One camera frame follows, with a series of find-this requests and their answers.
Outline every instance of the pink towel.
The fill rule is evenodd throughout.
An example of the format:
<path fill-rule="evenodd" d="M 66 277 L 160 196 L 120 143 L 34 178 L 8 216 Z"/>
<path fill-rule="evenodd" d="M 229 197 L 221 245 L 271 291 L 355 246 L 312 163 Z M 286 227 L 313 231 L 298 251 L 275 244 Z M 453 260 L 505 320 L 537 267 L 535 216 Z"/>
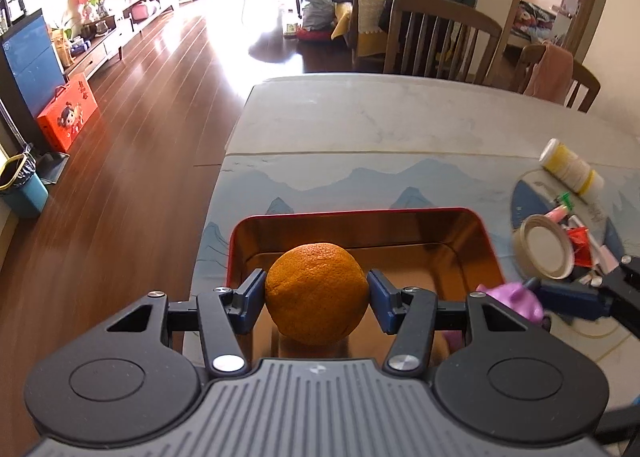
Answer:
<path fill-rule="evenodd" d="M 524 91 L 525 96 L 564 104 L 574 75 L 574 57 L 562 47 L 547 43 L 540 62 L 533 67 L 533 74 Z"/>

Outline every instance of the copper-colored container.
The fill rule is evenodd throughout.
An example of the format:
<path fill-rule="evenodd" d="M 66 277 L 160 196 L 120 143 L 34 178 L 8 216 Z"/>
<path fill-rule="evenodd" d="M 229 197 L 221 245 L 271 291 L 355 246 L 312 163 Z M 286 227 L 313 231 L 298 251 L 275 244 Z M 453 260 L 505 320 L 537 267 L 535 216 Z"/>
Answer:
<path fill-rule="evenodd" d="M 504 283 L 480 218 L 465 208 L 371 210 L 298 215 L 261 215 L 240 222 L 230 241 L 226 284 L 237 288 L 254 269 L 268 271 L 284 252 L 302 244 L 332 243 L 349 251 L 363 271 L 379 269 L 398 288 L 430 289 L 444 300 L 462 301 L 479 284 Z M 241 341 L 247 358 L 293 357 L 266 308 Z M 380 330 L 367 309 L 360 325 L 325 357 L 374 358 L 382 363 L 394 337 Z M 299 357 L 309 357 L 298 350 Z M 446 355 L 442 339 L 434 353 Z"/>

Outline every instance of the wooden floor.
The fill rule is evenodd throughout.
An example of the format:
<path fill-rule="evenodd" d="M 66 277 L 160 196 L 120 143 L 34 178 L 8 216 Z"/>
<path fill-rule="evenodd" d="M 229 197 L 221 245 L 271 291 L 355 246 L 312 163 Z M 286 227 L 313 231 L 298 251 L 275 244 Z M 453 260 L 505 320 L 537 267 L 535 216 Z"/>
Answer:
<path fill-rule="evenodd" d="M 168 13 L 92 79 L 99 114 L 0 273 L 0 456 L 37 439 L 22 386 L 41 358 L 152 289 L 186 299 L 228 135 L 251 87 L 348 71 L 343 43 L 283 40 L 277 0 Z"/>

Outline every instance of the orange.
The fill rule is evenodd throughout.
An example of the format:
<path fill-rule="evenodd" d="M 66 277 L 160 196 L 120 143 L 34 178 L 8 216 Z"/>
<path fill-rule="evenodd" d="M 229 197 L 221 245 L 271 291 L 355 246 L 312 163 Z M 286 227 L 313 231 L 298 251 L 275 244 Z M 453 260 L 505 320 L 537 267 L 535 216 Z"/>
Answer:
<path fill-rule="evenodd" d="M 306 345 L 348 336 L 369 304 L 369 285 L 358 262 L 334 244 L 305 244 L 271 266 L 264 299 L 278 330 Z"/>

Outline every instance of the trash can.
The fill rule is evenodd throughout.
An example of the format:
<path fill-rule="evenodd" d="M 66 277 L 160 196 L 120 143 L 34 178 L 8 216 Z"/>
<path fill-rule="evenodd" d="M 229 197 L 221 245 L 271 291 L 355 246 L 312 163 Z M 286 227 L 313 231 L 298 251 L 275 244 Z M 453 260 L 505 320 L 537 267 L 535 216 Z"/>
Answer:
<path fill-rule="evenodd" d="M 20 218 L 36 218 L 49 197 L 36 174 L 33 156 L 19 153 L 7 159 L 0 170 L 0 196 Z"/>

